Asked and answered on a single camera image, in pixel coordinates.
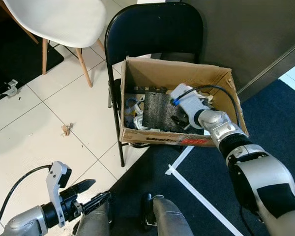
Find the black folding chair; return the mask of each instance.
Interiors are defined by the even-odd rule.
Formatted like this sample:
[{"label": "black folding chair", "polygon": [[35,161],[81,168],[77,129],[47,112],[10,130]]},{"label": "black folding chair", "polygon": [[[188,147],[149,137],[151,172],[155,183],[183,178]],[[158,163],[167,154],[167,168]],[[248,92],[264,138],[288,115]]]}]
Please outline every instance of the black folding chair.
[{"label": "black folding chair", "polygon": [[126,7],[111,20],[105,36],[105,55],[109,76],[109,104],[113,104],[121,166],[124,167],[119,141],[121,79],[114,80],[113,64],[126,56],[152,53],[192,53],[199,63],[203,22],[197,10],[180,2],[138,4]]}]

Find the dark blue carpet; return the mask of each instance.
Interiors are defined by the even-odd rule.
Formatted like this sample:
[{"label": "dark blue carpet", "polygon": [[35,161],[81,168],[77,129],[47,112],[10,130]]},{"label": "dark blue carpet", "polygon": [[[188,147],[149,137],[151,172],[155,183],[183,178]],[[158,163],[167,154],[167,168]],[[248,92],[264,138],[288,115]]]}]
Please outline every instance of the dark blue carpet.
[{"label": "dark blue carpet", "polygon": [[[36,38],[39,44],[12,19],[0,23],[0,87],[14,79],[20,88],[42,74],[42,39]],[[47,70],[62,61],[63,56],[49,46]]]},{"label": "dark blue carpet", "polygon": [[[250,138],[282,161],[295,179],[295,91],[275,81],[242,108]],[[178,156],[178,147],[151,147],[112,187],[116,219],[111,235],[157,235],[156,229],[144,233],[139,227],[140,198],[145,192],[163,194],[173,201],[195,236],[232,235],[176,178],[164,175]],[[224,158],[217,149],[194,148],[177,170],[244,235],[249,235],[238,213]],[[256,216],[244,210],[244,217],[255,235],[268,235]]]}]

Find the dark gray wall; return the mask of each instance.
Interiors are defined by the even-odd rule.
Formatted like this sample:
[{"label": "dark gray wall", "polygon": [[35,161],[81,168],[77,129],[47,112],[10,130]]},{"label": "dark gray wall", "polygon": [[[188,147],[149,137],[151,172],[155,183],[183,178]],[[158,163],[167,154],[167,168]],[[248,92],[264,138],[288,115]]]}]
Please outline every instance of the dark gray wall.
[{"label": "dark gray wall", "polygon": [[[204,21],[202,63],[233,69],[237,90],[295,45],[295,0],[183,2],[197,8]],[[294,65],[295,59],[280,73]]]}]

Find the chair backrest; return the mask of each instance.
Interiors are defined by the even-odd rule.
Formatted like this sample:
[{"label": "chair backrest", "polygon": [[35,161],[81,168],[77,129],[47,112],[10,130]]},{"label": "chair backrest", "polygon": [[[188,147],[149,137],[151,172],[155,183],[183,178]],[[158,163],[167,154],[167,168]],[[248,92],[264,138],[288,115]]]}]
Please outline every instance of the chair backrest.
[{"label": "chair backrest", "polygon": [[138,4],[121,10],[105,36],[107,64],[151,53],[193,53],[202,47],[203,22],[186,3]]}]

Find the black cable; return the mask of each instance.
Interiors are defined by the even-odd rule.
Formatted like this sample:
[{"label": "black cable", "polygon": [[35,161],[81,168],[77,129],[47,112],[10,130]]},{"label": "black cable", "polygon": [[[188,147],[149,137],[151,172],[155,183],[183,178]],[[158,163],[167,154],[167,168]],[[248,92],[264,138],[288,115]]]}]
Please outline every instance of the black cable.
[{"label": "black cable", "polygon": [[8,201],[9,201],[9,199],[10,199],[13,191],[16,189],[16,187],[19,185],[19,183],[22,180],[24,180],[27,176],[29,176],[30,174],[32,174],[32,173],[34,173],[36,171],[39,171],[41,169],[45,169],[45,168],[50,169],[51,168],[51,165],[40,166],[40,167],[37,167],[35,169],[32,169],[29,172],[27,172],[25,175],[23,175],[21,178],[19,178],[18,181],[15,182],[15,184],[13,185],[13,187],[11,188],[11,190],[9,191],[8,195],[6,196],[6,198],[5,198],[5,200],[4,200],[3,204],[2,204],[2,207],[1,207],[1,210],[0,210],[0,221],[1,221],[1,218],[2,218],[2,215],[3,215],[3,212],[5,210],[5,207],[6,207],[7,203],[8,203]]},{"label": "black cable", "polygon": [[216,88],[216,89],[219,89],[223,92],[225,92],[225,94],[230,98],[230,100],[232,101],[232,104],[234,106],[234,109],[235,109],[235,114],[236,114],[236,120],[237,120],[237,125],[239,126],[239,128],[241,128],[241,125],[240,125],[240,118],[239,118],[239,111],[238,111],[238,108],[236,106],[236,103],[235,103],[235,100],[234,98],[230,95],[229,92],[227,92],[226,89],[224,89],[223,87],[219,86],[219,85],[202,85],[202,86],[198,86],[198,87],[194,87],[186,92],[184,92],[182,95],[180,95],[178,98],[176,98],[174,100],[175,101],[178,101],[179,99],[181,99],[182,97],[186,96],[187,94],[189,94],[190,92],[192,91],[195,91],[195,90],[199,90],[199,89],[206,89],[206,88]]},{"label": "black cable", "polygon": [[243,214],[242,214],[242,205],[240,205],[240,208],[239,208],[239,214],[241,216],[241,220],[242,222],[244,223],[246,229],[248,230],[248,232],[250,233],[251,236],[254,236],[254,232],[252,232],[251,228],[249,227],[249,225],[247,224]]}]

